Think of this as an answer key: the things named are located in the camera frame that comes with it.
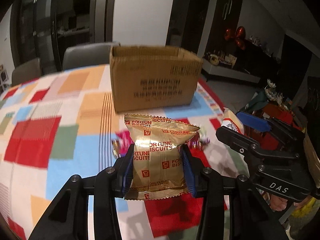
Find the door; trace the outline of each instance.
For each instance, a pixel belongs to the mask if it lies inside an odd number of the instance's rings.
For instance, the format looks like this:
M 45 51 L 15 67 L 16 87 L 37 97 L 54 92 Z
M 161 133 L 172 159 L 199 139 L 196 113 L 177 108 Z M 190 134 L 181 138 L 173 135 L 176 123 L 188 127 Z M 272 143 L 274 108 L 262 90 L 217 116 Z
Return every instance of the door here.
M 198 53 L 209 0 L 190 0 L 181 47 Z
M 52 44 L 52 22 L 51 1 L 35 0 L 34 7 L 34 37 L 36 54 L 40 58 L 43 74 L 53 73 L 60 70 L 56 67 L 53 44 Z
M 57 33 L 55 40 L 59 54 L 57 61 L 60 60 L 61 64 L 68 47 L 90 43 L 90 25 L 92 25 L 90 14 L 94 13 L 91 1 L 57 0 L 56 2 L 54 29 Z
M 227 29 L 236 31 L 242 0 L 217 0 L 212 26 L 205 52 L 224 50 L 226 41 L 224 34 Z
M 295 39 L 284 36 L 281 68 L 276 82 L 284 98 L 293 99 L 306 75 L 312 52 Z
M 34 2 L 35 0 L 21 0 L 20 15 L 19 15 L 20 36 L 17 37 L 19 39 L 17 44 L 18 44 L 18 48 L 19 48 L 18 52 L 20 56 L 19 61 L 21 64 L 37 57 L 35 40 L 34 40 L 34 32 L 33 32 Z

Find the gold snack packet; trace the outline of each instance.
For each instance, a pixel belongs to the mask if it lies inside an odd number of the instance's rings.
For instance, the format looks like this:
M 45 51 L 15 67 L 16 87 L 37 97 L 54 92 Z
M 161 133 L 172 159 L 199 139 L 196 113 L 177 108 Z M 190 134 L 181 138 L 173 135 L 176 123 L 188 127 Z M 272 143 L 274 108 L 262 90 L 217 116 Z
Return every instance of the gold snack packet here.
M 199 127 L 165 117 L 124 116 L 134 141 L 133 180 L 125 199 L 173 197 L 187 191 L 177 146 L 190 140 Z

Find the patchwork tablecloth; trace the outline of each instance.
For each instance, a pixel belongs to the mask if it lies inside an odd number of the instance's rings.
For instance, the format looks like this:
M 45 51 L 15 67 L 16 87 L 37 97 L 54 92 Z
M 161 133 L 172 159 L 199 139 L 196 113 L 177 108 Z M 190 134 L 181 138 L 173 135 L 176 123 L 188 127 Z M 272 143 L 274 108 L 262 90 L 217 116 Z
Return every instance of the patchwork tablecloth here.
M 190 106 L 135 113 L 205 127 L 211 143 L 192 154 L 222 175 L 235 177 L 246 166 L 215 137 L 222 107 L 199 80 Z M 21 239 L 28 239 L 71 175 L 93 176 L 114 163 L 111 139 L 125 129 L 123 115 L 113 109 L 109 65 L 48 75 L 1 95 L 0 212 Z M 195 239 L 201 206 L 202 199 L 190 194 L 155 201 L 117 199 L 122 238 Z M 89 239 L 94 239 L 93 197 L 88 209 Z

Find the blue object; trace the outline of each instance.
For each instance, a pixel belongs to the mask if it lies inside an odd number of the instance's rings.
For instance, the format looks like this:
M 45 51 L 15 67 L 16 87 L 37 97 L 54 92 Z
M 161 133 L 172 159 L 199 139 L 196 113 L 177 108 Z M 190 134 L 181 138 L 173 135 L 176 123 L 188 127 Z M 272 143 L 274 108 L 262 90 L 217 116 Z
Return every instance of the blue object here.
M 188 191 L 191 193 L 192 197 L 196 196 L 196 181 L 195 176 L 192 172 L 191 165 L 187 158 L 186 152 L 183 150 L 183 147 L 180 148 L 180 155 L 183 162 L 183 173 L 188 187 Z
M 258 118 L 245 112 L 238 112 L 236 114 L 238 119 L 246 126 L 249 126 L 260 132 L 270 132 L 271 126 L 264 119 Z
M 124 178 L 123 178 L 123 185 L 124 187 L 122 188 L 122 193 L 125 195 L 128 193 L 130 186 L 131 186 L 131 181 L 133 180 L 133 154 L 131 157 L 131 160 L 127 166 L 127 169 L 124 173 Z

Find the glass door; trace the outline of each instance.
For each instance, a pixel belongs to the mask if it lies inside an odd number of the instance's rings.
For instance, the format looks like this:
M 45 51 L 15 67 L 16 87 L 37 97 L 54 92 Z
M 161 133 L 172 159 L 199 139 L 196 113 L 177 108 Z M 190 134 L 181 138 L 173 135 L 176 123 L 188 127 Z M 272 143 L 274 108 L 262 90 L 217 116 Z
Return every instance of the glass door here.
M 33 8 L 35 0 L 22 0 L 20 8 L 20 62 L 24 63 L 37 57 L 34 40 Z
M 56 30 L 59 59 L 63 62 L 66 49 L 90 43 L 91 0 L 57 0 Z
M 55 64 L 52 48 L 51 0 L 35 0 L 35 45 L 41 60 L 43 74 L 59 70 Z

